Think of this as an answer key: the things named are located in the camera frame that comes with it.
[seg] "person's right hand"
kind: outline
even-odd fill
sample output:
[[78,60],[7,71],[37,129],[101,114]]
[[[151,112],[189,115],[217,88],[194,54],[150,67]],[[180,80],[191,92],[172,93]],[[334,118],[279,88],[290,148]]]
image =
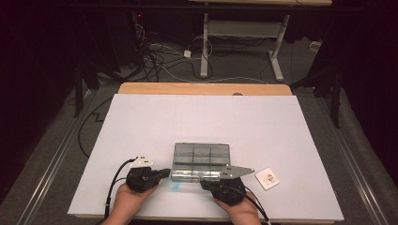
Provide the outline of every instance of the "person's right hand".
[[[251,192],[247,195],[254,200]],[[228,214],[234,225],[261,225],[257,208],[246,198],[239,204],[230,206],[224,202],[214,199],[214,202]]]

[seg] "white desk leg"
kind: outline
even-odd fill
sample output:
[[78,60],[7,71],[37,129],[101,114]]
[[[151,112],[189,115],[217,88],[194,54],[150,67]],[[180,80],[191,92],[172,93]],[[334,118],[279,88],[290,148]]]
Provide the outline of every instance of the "white desk leg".
[[289,18],[290,18],[290,15],[285,15],[283,17],[283,22],[281,24],[281,27],[279,28],[278,37],[277,37],[276,43],[275,43],[276,44],[275,50],[268,52],[269,60],[271,62],[272,69],[274,71],[275,78],[276,78],[277,82],[283,81],[281,67],[279,67],[278,59],[276,57],[278,56],[279,49],[281,48],[284,32],[286,31],[286,27],[287,27],[287,23],[289,22]]
[[208,49],[207,49],[207,38],[208,38],[208,14],[205,13],[205,19],[203,21],[203,49],[202,49],[202,61],[200,66],[200,76],[207,77],[207,60],[208,60]]

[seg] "person's left hand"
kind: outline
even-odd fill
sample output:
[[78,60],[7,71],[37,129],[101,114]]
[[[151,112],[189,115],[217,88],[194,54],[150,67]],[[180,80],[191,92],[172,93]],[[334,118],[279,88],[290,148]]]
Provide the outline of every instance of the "person's left hand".
[[114,209],[102,224],[129,224],[135,214],[140,211],[145,200],[156,189],[157,186],[147,190],[144,193],[137,193],[132,191],[127,184],[121,185],[116,193]]

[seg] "white board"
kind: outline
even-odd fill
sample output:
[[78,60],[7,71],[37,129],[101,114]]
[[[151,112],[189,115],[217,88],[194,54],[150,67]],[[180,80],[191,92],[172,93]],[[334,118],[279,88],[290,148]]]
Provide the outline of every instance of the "white board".
[[[115,95],[69,214],[103,215],[109,186],[123,162],[145,155],[155,162],[153,170],[171,169],[175,143],[183,142],[229,144],[232,165],[256,170],[242,180],[271,221],[344,219],[297,98],[262,96]],[[254,175],[267,167],[280,184],[264,190]],[[200,184],[167,178],[137,217],[227,215]]]

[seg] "gray carpet floor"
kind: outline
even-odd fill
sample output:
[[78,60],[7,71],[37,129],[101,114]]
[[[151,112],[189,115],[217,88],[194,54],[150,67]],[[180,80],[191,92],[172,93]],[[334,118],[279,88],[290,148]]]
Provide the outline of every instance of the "gray carpet floor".
[[[278,57],[285,77],[283,83],[290,84],[305,77],[315,58],[315,53],[308,50],[309,44],[310,41],[307,39],[295,44],[283,44]],[[221,48],[217,49],[215,45],[214,55],[209,59],[214,73],[210,80],[228,79],[220,83],[258,83],[255,80],[233,79],[246,77],[263,83],[276,83],[265,55],[266,50],[272,49],[272,45],[273,42],[267,40],[259,47],[239,49],[224,57],[217,56],[225,51],[223,52]],[[173,43],[167,43],[167,46],[180,53],[184,50]],[[176,58],[170,54],[165,54],[163,57],[168,60]],[[199,74],[199,62],[193,60],[190,62],[194,65],[195,73]],[[127,67],[123,68],[123,71],[126,74],[130,72]],[[168,72],[163,70],[160,73],[159,82],[183,82],[181,79],[200,81],[192,76],[189,64],[180,64],[170,67]],[[45,135],[29,158],[23,172],[0,206],[0,224],[18,223],[25,207],[35,194],[40,179],[48,172],[48,166],[54,163],[54,156],[61,147],[61,143],[66,141],[64,137],[69,132],[69,126],[73,123],[80,125],[83,119],[105,99],[117,93],[118,83],[112,82],[103,74],[99,75],[99,80],[100,89],[88,91],[89,95],[85,98],[85,107],[80,118],[73,118],[74,94],[70,93],[65,100],[63,108],[47,127]],[[314,143],[342,208],[345,220],[338,224],[396,224],[398,222],[397,188],[362,133],[360,124],[350,110],[344,91],[339,114],[340,129],[334,128],[329,120],[328,98],[315,98],[312,88],[299,88],[294,91],[294,95],[298,96]],[[105,117],[109,104],[110,102],[107,102],[96,110],[99,118]],[[96,122],[95,116],[89,116],[82,128],[82,147],[88,155],[95,144],[101,125],[101,122]],[[67,143],[59,167],[54,170],[54,179],[46,186],[48,188],[43,190],[41,195],[43,198],[38,201],[37,210],[31,212],[30,219],[23,219],[20,224],[96,224],[99,221],[98,218],[76,218],[67,214],[87,162],[87,158],[79,148],[77,132],[72,133]],[[355,159],[354,164],[359,169],[359,173],[355,173],[355,170],[353,172],[351,168],[353,163],[346,159],[345,149],[348,149],[349,154]],[[356,179],[358,174],[365,182],[358,182]],[[367,187],[365,192],[362,192],[361,187]],[[366,196],[370,196],[368,193],[371,193],[371,197],[375,200],[371,202],[376,203],[371,205],[367,203]],[[375,206],[380,210],[376,212],[376,215],[372,213]],[[137,221],[137,224],[196,223]]]

